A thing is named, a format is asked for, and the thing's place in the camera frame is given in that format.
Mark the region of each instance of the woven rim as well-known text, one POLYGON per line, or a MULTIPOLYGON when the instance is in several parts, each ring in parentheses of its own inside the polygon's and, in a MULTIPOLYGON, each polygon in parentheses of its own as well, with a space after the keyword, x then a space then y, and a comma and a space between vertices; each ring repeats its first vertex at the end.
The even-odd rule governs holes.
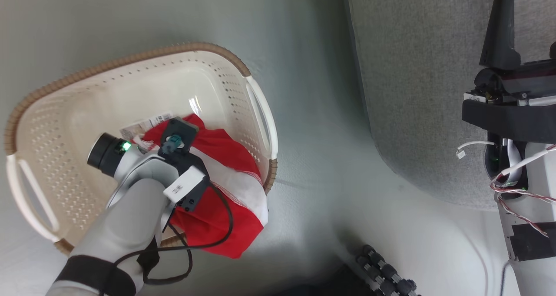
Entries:
MULTIPOLYGON (((242 60, 236 56, 234 53, 230 52, 228 49, 220 47, 215 44, 211 43, 187 43, 181 45, 175 45, 165 48, 159 48, 155 50, 151 50, 145 53, 139 53, 135 55, 131 55, 124 58, 119 58, 118 60, 112 60, 109 62, 101 63, 95 67, 87 68, 85 70, 81 70, 79 72, 75 72, 69 76, 66 76, 60 80, 54 81, 38 90, 31 92, 28 94, 17 106, 14 108, 10 117, 8 118, 8 122, 6 123, 6 129, 4 131, 4 151, 6 151, 6 155, 12 155, 16 153, 16 133, 17 127, 19 126, 21 117, 23 113, 37 100, 56 92, 66 86, 74 84, 80 80, 84 80, 90 78, 91 76, 95 76, 97 74, 113 70, 115 68, 119 68, 122 66, 127 66, 129 64, 140 62, 143 60, 150 60, 152 58, 168 56, 177 53, 185 53, 185 52, 194 52, 194 51, 203 51, 203 52, 210 52, 218 54, 224 58, 226 58, 229 62, 231 62, 242 74, 242 76, 250 76, 251 72, 249 71, 248 67, 242 62, 242 60)), ((268 162, 268 175, 266 177, 266 181, 263 184, 263 188, 265 193, 268 194, 272 185, 274 184, 274 180, 276 179, 276 173, 278 170, 278 161, 276 159, 270 160, 268 162)), ((169 237, 161 242, 161 246, 163 247, 173 247, 181 245, 181 241, 177 236, 169 237)), ((54 243, 54 246, 63 254, 69 255, 70 252, 73 250, 73 245, 70 244, 66 239, 61 239, 54 243)))
POLYGON ((101 63, 96 67, 91 67, 85 70, 81 70, 70 76, 66 76, 60 80, 47 84, 38 90, 31 92, 28 94, 12 111, 10 117, 8 118, 8 122, 6 124, 6 130, 4 131, 4 150, 6 151, 6 155, 12 155, 17 151, 16 147, 16 133, 17 133, 17 126, 20 123, 20 119, 32 104, 40 98, 47 96, 56 90, 60 90, 70 84, 78 82, 80 80, 84 80, 86 78, 90 78, 91 76, 95 76, 99 73, 106 72, 108 70, 113 70, 115 68, 119 68, 122 66, 127 66, 128 64, 132 64, 135 62, 143 61, 143 60, 150 60, 156 57, 168 56, 171 54, 177 53, 184 53, 184 52, 193 52, 193 51, 205 51, 218 54, 224 58, 226 58, 229 62, 231 62, 243 76, 250 76, 251 72, 249 71, 248 67, 242 62, 242 60, 235 56, 234 53, 230 52, 228 49, 220 47, 218 45, 210 44, 210 43, 188 43, 188 44, 181 44, 171 47, 159 48, 155 50, 151 50, 150 52, 146 53, 139 53, 129 57, 119 58, 118 60, 113 60, 105 63, 101 63))

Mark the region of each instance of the white fabric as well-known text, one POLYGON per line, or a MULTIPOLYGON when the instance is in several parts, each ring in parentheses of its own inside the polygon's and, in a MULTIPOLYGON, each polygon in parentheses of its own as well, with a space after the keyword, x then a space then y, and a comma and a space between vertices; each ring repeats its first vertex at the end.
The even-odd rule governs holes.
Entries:
POLYGON ((266 194, 259 180, 248 173, 224 166, 195 147, 191 147, 189 151, 205 163, 210 179, 215 185, 228 191, 235 198, 231 197, 232 200, 240 202, 238 205, 249 209, 262 226, 268 223, 266 194))

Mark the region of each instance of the white floor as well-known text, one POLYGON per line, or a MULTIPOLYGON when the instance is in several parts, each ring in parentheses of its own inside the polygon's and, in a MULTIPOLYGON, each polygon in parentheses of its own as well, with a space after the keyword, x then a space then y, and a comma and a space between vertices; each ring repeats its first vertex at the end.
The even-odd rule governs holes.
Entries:
MULTIPOLYGON (((96 63, 179 42, 250 67, 280 137, 270 223, 239 260, 195 253, 193 273, 141 295, 264 295, 333 272, 373 245, 424 296, 498 295, 497 213, 432 199, 381 161, 367 129, 342 0, 0 0, 0 121, 28 92, 96 63)), ((23 220, 0 171, 0 290, 43 295, 65 258, 23 220)), ((154 273, 185 269, 167 254, 154 273)), ((518 295, 509 273, 505 295, 518 295)))

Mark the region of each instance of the white tag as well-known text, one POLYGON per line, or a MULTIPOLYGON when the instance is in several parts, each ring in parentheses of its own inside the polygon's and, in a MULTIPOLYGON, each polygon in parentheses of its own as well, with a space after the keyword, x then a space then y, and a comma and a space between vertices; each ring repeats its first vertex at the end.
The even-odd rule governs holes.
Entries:
POLYGON ((203 177, 205 177, 205 174, 201 170, 191 166, 172 185, 167 187, 163 193, 172 203, 177 203, 203 181, 203 177))
POLYGON ((124 140, 129 141, 137 134, 145 134, 151 128, 163 123, 166 120, 170 120, 171 118, 173 118, 173 114, 171 112, 165 112, 163 114, 159 114, 158 116, 153 116, 150 119, 122 128, 119 130, 119 133, 122 135, 124 140))
POLYGON ((463 100, 474 100, 475 102, 486 103, 487 98, 484 96, 471 95, 468 93, 463 94, 463 100))
POLYGON ((458 151, 457 153, 455 153, 455 155, 456 155, 459 159, 462 159, 463 157, 465 157, 465 152, 464 152, 464 151, 458 151))

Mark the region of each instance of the red and white wire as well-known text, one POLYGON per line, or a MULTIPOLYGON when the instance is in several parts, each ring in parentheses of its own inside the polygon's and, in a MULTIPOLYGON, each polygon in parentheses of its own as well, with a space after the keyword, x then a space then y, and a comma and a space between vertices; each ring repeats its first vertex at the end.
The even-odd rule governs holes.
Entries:
POLYGON ((532 226, 535 230, 539 231, 540 234, 542 234, 543 236, 548 237, 548 234, 545 231, 542 231, 541 228, 536 225, 534 222, 532 222, 531 220, 527 219, 526 217, 516 213, 515 211, 513 211, 512 209, 510 209, 510 207, 508 207, 508 205, 504 202, 504 200, 502 199, 502 196, 498 196, 497 197, 498 201, 500 202, 500 205, 502 205, 502 207, 510 214, 522 219, 523 221, 527 222, 530 226, 532 226))
MULTIPOLYGON (((520 190, 520 189, 505 189, 501 186, 496 185, 496 181, 498 181, 498 179, 500 179, 504 175, 508 175, 510 172, 512 172, 516 169, 519 169, 519 168, 527 165, 528 163, 530 163, 530 162, 532 162, 532 161, 534 161, 534 160, 536 160, 540 157, 543 157, 544 155, 548 154, 548 152, 550 152, 550 151, 556 151, 556 145, 549 146, 548 148, 546 148, 546 150, 538 152, 535 155, 533 155, 532 157, 529 157, 527 159, 523 159, 520 163, 517 163, 516 165, 514 165, 512 167, 509 167, 508 169, 502 170, 502 172, 490 182, 491 189, 493 189, 494 191, 496 191, 498 193, 518 193, 518 194, 538 198, 538 199, 544 201, 545 203, 550 203, 552 205, 555 204, 556 199, 554 199, 552 197, 538 195, 538 194, 535 194, 535 193, 529 193, 528 191, 520 190)), ((537 230, 540 234, 542 234, 543 236, 548 237, 548 234, 545 231, 542 231, 542 229, 538 225, 536 225, 531 220, 529 220, 526 217, 516 213, 510 207, 508 207, 506 202, 504 202, 504 200, 502 199, 502 196, 499 195, 496 199, 499 201, 500 205, 502 205, 502 207, 505 209, 506 212, 508 212, 508 213, 518 217, 519 219, 527 222, 529 225, 531 225, 531 227, 533 227, 535 230, 537 230)))

